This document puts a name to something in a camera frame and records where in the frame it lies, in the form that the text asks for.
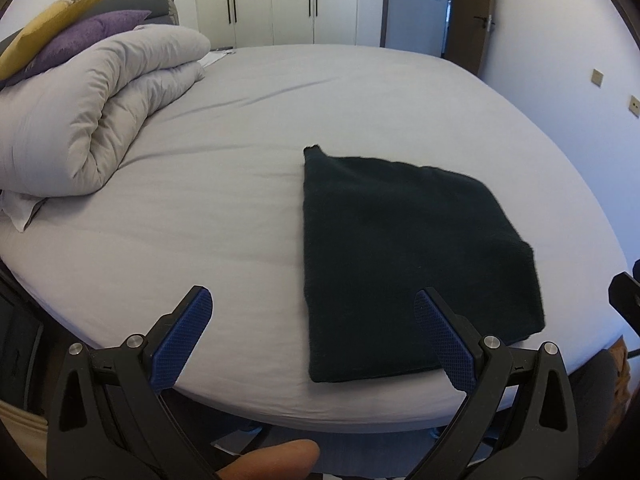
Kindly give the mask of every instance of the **pillow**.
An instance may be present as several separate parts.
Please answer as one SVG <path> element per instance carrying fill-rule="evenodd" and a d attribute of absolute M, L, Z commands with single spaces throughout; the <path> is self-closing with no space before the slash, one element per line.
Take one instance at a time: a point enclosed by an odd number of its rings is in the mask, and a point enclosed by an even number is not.
<path fill-rule="evenodd" d="M 61 30 L 100 0 L 58 0 L 33 18 L 0 56 L 0 79 L 25 67 Z"/>
<path fill-rule="evenodd" d="M 0 193 L 0 210 L 11 219 L 14 227 L 23 233 L 45 200 L 46 198 L 5 189 Z"/>
<path fill-rule="evenodd" d="M 104 38 L 133 30 L 144 22 L 149 13 L 149 10 L 116 10 L 74 23 L 53 38 L 25 68 L 11 76 L 6 85 L 15 85 L 62 65 Z"/>
<path fill-rule="evenodd" d="M 148 25 L 149 23 L 155 23 L 159 25 L 175 25 L 174 19 L 169 15 L 158 16 L 157 18 L 147 18 L 145 20 L 145 25 Z"/>
<path fill-rule="evenodd" d="M 0 41 L 0 54 L 2 54 L 7 49 L 7 47 L 11 45 L 11 42 L 15 39 L 15 37 L 18 34 L 20 34 L 20 30 L 16 30 L 12 35 Z"/>
<path fill-rule="evenodd" d="M 180 19 L 178 19 L 178 9 L 175 6 L 175 0 L 167 0 L 169 4 L 169 16 L 174 20 L 174 25 L 180 25 Z"/>
<path fill-rule="evenodd" d="M 87 9 L 81 19 L 90 18 L 96 14 L 111 12 L 112 10 L 129 10 L 129 9 L 146 9 L 150 10 L 150 18 L 158 16 L 166 16 L 169 14 L 170 8 L 168 0 L 101 0 L 91 9 Z"/>

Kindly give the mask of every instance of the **wall socket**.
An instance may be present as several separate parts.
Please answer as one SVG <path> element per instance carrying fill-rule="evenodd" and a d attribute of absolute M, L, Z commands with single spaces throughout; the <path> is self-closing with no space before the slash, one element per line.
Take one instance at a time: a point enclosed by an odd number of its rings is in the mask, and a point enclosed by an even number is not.
<path fill-rule="evenodd" d="M 593 73 L 591 74 L 591 82 L 596 86 L 602 86 L 603 79 L 604 74 L 600 70 L 593 69 Z"/>
<path fill-rule="evenodd" d="M 629 103 L 629 110 L 636 117 L 640 118 L 640 100 L 636 96 L 631 96 L 631 102 Z"/>

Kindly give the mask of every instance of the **towel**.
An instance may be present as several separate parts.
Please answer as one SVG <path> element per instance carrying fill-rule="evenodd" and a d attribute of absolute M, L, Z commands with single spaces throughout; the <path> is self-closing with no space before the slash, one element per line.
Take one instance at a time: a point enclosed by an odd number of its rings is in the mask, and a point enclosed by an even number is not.
<path fill-rule="evenodd" d="M 481 182 L 439 168 L 305 149 L 304 294 L 315 382 L 439 367 L 414 319 L 433 286 L 481 335 L 540 332 L 533 250 Z"/>

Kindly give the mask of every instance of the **bed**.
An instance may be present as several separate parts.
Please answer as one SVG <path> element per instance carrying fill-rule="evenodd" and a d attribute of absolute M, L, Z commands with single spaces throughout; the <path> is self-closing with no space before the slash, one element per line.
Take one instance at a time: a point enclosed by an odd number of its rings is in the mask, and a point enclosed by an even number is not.
<path fill-rule="evenodd" d="M 303 149 L 438 166 L 475 177 L 532 245 L 546 328 L 568 371 L 612 344 L 615 235 L 566 157 L 479 79 L 433 57 L 353 46 L 240 49 L 146 120 L 89 196 L 51 198 L 0 257 L 30 294 L 96 346 L 145 333 L 191 285 L 214 317 L 177 389 L 285 428 L 420 430 L 463 394 L 441 370 L 348 383 L 308 377 Z M 509 405 L 513 393 L 505 396 Z"/>

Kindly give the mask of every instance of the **metal screw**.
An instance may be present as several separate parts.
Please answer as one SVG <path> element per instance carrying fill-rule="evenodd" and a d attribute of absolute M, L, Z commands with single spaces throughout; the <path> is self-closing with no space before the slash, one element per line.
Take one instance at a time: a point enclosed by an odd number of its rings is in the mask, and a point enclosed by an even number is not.
<path fill-rule="evenodd" d="M 495 350 L 500 346 L 500 340 L 495 335 L 488 335 L 484 338 L 484 344 L 487 346 L 487 348 Z"/>
<path fill-rule="evenodd" d="M 141 335 L 139 334 L 132 335 L 132 336 L 129 336 L 129 338 L 127 339 L 127 346 L 129 348 L 138 348 L 140 345 L 142 345 L 143 341 L 144 339 L 142 338 Z"/>
<path fill-rule="evenodd" d="M 556 355 L 558 353 L 558 347 L 553 343 L 545 343 L 545 352 L 551 355 Z"/>
<path fill-rule="evenodd" d="M 82 351 L 82 343 L 73 343 L 69 347 L 69 353 L 71 355 L 78 355 Z"/>

